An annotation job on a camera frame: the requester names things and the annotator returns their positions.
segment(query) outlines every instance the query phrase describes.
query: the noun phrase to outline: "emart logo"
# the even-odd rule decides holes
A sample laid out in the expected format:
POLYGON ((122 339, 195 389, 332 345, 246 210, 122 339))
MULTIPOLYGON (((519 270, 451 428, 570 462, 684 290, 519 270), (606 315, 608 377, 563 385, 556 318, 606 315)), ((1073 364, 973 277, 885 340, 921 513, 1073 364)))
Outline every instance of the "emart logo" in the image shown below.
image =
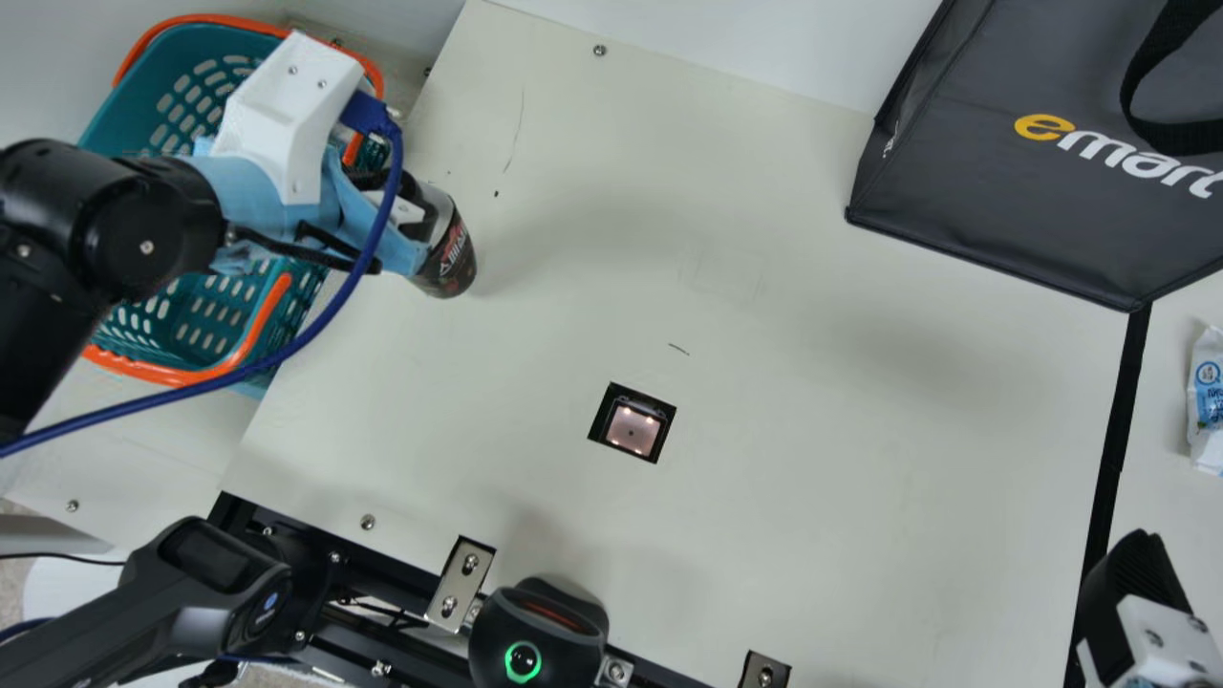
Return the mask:
POLYGON ((1106 165, 1110 167, 1120 165, 1121 170, 1130 176, 1158 178, 1159 183, 1164 186, 1177 186, 1185 181, 1189 192, 1199 198, 1210 198, 1212 196, 1211 185, 1223 181, 1223 172, 1184 165, 1180 160, 1159 153, 1139 153, 1136 147, 1124 141, 1095 131, 1080 131, 1074 122, 1057 115, 1019 117, 1015 120, 1015 131, 1031 141, 1057 141, 1058 148, 1063 150, 1073 152, 1075 145, 1084 143, 1079 156, 1085 160, 1093 160, 1104 149, 1109 149, 1108 156, 1104 158, 1106 165))

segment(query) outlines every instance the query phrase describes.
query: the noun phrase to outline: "white tabletop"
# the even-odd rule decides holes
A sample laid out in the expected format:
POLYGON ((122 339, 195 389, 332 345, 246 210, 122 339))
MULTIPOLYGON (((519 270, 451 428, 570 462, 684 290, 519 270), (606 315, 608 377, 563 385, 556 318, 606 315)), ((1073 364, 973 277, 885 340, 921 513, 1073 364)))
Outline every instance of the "white tabletop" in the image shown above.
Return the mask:
MULTIPOLYGON (((164 390, 82 360, 31 429, 164 390)), ((216 392, 54 440, 0 462, 0 496, 125 550, 142 547, 183 517, 208 516, 257 406, 216 392)))
POLYGON ((1189 458, 1185 386, 1190 352, 1206 325, 1223 325, 1223 274, 1156 301, 1110 540, 1158 533, 1194 612, 1223 640, 1223 478, 1189 458))
POLYGON ((223 488, 434 572, 488 543, 714 686, 1055 684, 1126 318, 846 225, 868 127, 468 2, 407 134, 476 285, 363 281, 223 488), (657 466, 586 440, 609 382, 678 407, 657 466))

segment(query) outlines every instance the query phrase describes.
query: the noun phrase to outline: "bag strap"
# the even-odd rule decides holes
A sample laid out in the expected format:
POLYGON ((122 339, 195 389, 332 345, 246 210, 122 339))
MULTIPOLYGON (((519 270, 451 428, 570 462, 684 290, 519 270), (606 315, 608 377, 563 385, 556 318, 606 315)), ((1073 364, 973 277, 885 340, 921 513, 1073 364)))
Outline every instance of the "bag strap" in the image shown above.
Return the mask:
POLYGON ((1223 0, 1168 0, 1121 82, 1121 111, 1130 127, 1166 155, 1200 155, 1223 150, 1223 119, 1167 123, 1144 120, 1130 111, 1142 79, 1223 7, 1223 0))

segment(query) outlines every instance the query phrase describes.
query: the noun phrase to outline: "teal plastic basket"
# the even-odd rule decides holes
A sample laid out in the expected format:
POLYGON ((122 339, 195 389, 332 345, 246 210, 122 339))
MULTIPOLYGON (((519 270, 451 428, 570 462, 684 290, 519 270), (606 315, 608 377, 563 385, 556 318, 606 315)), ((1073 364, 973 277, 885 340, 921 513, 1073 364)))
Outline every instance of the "teal plastic basket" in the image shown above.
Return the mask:
MULTIPOLYGON (((98 111, 82 148, 103 155, 176 155, 220 126, 230 93, 280 38, 216 23, 165 29, 98 111)), ((122 303, 86 358, 111 371, 180 387, 264 358, 297 334, 327 268, 278 258, 249 275, 185 275, 157 296, 122 303)), ((262 395, 275 370, 243 392, 262 395)))

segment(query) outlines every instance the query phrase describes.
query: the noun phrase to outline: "white wall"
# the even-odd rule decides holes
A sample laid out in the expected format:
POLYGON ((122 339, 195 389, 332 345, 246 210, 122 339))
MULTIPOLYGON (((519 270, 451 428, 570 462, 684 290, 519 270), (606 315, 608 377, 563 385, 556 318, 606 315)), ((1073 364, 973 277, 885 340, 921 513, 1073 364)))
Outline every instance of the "white wall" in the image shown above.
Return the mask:
POLYGON ((873 115, 939 0, 494 0, 873 115))
MULTIPOLYGON (((0 147, 37 136, 75 141, 110 92, 132 44, 193 12, 280 23, 300 16, 432 60, 464 0, 10 0, 0 4, 0 147)), ((393 70, 393 65, 383 65, 393 70)))
MULTIPOLYGON (((124 56, 154 23, 205 11, 199 0, 16 0, 0 6, 0 145, 75 141, 124 56)), ((273 18, 280 2, 210 0, 209 12, 273 18)))

